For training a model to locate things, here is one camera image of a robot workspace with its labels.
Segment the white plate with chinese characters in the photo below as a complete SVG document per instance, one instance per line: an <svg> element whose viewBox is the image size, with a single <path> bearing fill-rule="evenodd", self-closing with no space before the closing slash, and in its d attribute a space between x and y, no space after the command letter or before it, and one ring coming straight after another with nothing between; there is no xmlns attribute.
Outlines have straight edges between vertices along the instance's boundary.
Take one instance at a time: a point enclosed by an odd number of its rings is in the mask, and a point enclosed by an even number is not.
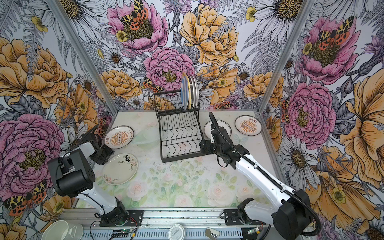
<svg viewBox="0 0 384 240"><path fill-rule="evenodd" d="M197 109L199 107L199 87L198 87L196 78L194 78L194 86L195 86L195 108Z"/></svg>

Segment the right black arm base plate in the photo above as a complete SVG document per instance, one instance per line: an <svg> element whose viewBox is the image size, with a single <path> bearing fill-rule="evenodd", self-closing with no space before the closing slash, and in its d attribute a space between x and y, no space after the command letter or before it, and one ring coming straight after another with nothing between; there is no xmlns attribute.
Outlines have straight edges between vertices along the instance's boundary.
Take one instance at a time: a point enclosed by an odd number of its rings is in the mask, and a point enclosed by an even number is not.
<svg viewBox="0 0 384 240"><path fill-rule="evenodd" d="M225 221L226 226L265 226L266 223L256 220L241 220L237 209L224 209L220 218Z"/></svg>

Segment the blue white striped plate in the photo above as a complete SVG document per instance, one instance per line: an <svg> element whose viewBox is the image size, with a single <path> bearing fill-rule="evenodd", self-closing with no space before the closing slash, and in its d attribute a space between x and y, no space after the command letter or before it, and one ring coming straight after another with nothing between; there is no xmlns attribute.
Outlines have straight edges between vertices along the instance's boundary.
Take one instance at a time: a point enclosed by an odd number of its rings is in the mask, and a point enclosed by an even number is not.
<svg viewBox="0 0 384 240"><path fill-rule="evenodd" d="M188 76L185 73L183 73L181 82L181 102L183 110L186 110L189 103L189 81Z"/></svg>

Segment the pale glass plate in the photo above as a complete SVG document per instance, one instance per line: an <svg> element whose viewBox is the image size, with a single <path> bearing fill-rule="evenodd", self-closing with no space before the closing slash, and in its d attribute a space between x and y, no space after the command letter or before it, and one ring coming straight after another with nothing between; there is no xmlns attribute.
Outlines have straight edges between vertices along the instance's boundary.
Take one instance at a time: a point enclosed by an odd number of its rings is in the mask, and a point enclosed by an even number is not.
<svg viewBox="0 0 384 240"><path fill-rule="evenodd" d="M132 179L138 168L139 162L134 155L118 154L104 165L102 178L108 185L121 185Z"/></svg>

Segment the yellow woven square plate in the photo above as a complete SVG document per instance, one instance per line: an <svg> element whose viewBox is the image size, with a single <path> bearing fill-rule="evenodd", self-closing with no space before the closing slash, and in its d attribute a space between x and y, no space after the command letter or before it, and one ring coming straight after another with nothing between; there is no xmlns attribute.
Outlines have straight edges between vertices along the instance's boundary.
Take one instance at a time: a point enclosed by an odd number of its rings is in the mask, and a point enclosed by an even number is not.
<svg viewBox="0 0 384 240"><path fill-rule="evenodd" d="M190 110L191 109L191 84L190 84L190 80L189 80L189 77L188 77L188 81L189 81L189 103L188 103L188 108L187 110Z"/></svg>

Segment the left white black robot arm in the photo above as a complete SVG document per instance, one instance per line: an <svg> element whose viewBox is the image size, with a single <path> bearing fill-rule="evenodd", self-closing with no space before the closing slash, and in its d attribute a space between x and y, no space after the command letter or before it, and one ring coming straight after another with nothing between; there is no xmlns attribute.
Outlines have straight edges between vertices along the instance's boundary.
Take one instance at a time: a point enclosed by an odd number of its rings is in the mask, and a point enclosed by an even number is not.
<svg viewBox="0 0 384 240"><path fill-rule="evenodd" d="M114 150L102 145L95 134L98 125L82 135L78 145L68 153L50 160L47 165L56 193L62 197L78 198L93 206L102 226L122 226L128 220L123 203L106 193L96 183L96 175L89 161L107 163Z"/></svg>

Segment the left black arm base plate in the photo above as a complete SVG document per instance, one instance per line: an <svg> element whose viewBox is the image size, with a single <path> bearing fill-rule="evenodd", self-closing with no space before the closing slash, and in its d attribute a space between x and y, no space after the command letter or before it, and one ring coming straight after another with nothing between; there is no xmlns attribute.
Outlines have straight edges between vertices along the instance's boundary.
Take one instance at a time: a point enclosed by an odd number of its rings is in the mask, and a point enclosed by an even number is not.
<svg viewBox="0 0 384 240"><path fill-rule="evenodd" d="M116 222L101 220L100 227L141 227L144 219L144 210L127 210L127 218L113 217Z"/></svg>

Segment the white plate green red rim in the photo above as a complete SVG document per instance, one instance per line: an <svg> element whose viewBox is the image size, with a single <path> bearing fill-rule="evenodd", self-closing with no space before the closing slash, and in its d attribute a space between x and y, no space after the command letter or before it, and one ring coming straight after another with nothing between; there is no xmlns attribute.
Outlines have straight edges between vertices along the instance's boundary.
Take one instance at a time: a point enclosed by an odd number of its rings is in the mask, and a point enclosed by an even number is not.
<svg viewBox="0 0 384 240"><path fill-rule="evenodd" d="M196 97L197 90L195 86L195 78L193 76L190 76L190 80L191 80L191 86L192 86L192 109L194 109L197 103L197 97Z"/></svg>

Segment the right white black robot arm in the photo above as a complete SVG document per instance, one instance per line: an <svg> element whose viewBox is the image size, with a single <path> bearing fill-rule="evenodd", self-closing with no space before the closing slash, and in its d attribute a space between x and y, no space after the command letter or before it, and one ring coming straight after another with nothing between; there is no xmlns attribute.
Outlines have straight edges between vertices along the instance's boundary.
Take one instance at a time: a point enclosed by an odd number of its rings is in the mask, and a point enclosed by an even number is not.
<svg viewBox="0 0 384 240"><path fill-rule="evenodd" d="M295 191L270 174L242 145L234 145L225 128L219 126L213 113L211 138L200 143L204 155L216 155L225 164L251 180L269 199L270 208L261 207L248 198L238 206L242 222L250 220L269 224L285 240L298 236L313 237L321 232L322 223L310 206L310 198L303 190Z"/></svg>

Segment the white plate red ring pattern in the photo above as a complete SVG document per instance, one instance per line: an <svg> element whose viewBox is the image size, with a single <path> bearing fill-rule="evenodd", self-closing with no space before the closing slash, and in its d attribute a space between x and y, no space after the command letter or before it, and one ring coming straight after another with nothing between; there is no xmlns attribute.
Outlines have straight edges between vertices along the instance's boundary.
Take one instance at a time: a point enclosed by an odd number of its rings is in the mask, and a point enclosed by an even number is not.
<svg viewBox="0 0 384 240"><path fill-rule="evenodd" d="M232 135L232 128L230 127L230 125L229 125L228 123L226 123L225 121L222 121L222 120L217 120L217 123L218 123L219 127L223 127L223 128L227 131L229 137L231 137L231 135ZM212 122L209 121L209 122L207 122L207 123L205 124L205 126L204 126L204 134L205 134L205 136L206 136L208 139L211 139L211 137L212 137L212 134L211 134L211 131L212 131L211 125L212 125Z"/></svg>

